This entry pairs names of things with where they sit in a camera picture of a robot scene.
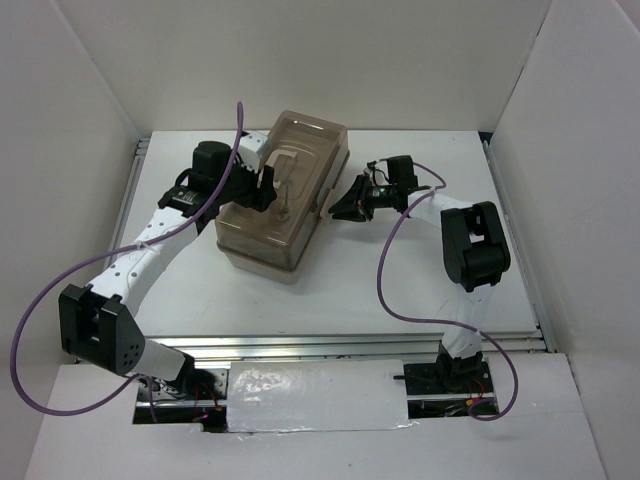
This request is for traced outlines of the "silver adjustable wrench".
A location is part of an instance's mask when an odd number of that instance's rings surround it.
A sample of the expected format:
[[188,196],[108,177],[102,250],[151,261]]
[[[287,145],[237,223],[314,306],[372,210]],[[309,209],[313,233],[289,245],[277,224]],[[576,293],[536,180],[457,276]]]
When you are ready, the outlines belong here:
[[284,160],[278,170],[278,195],[280,205],[277,208],[276,220],[285,222],[291,215],[293,201],[297,196],[299,187],[298,161],[296,159]]

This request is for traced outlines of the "beige plastic toolbox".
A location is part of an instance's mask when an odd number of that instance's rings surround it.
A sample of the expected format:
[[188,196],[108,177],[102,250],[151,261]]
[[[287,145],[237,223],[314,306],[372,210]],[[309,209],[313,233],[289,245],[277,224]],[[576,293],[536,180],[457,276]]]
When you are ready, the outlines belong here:
[[293,111],[280,114],[262,160],[274,169],[277,198],[260,213],[236,203],[215,220],[217,247],[231,264],[276,282],[297,282],[321,211],[349,158],[348,130]]

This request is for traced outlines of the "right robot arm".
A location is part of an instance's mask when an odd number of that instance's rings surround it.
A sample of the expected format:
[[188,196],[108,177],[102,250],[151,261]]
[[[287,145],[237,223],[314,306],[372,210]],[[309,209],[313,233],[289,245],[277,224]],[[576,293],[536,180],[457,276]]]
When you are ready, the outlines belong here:
[[376,289],[383,309],[397,319],[417,323],[417,318],[401,316],[391,310],[382,291],[382,274],[391,242],[402,222],[408,218],[425,221],[441,232],[444,269],[459,287],[458,307],[453,321],[445,325],[435,362],[438,385],[450,392],[479,376],[482,365],[481,329],[486,321],[489,299],[510,268],[511,256],[497,207],[490,201],[469,203],[442,194],[446,181],[421,186],[409,155],[382,160],[387,165],[386,180],[377,180],[378,163],[372,161],[358,175],[347,193],[329,208],[335,220],[367,222],[377,209],[391,208],[400,213],[381,253]]

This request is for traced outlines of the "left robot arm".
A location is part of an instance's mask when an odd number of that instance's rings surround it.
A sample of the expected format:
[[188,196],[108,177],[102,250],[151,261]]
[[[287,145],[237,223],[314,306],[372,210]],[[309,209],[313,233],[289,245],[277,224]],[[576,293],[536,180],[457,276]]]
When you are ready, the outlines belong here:
[[191,167],[161,197],[132,250],[86,286],[70,284],[60,294],[65,352],[116,375],[158,379],[176,399],[214,383],[191,355],[146,338],[135,316],[160,275],[223,205],[263,212],[275,200],[274,170],[262,163],[268,147],[267,137],[258,132],[243,133],[236,148],[218,141],[198,144]]

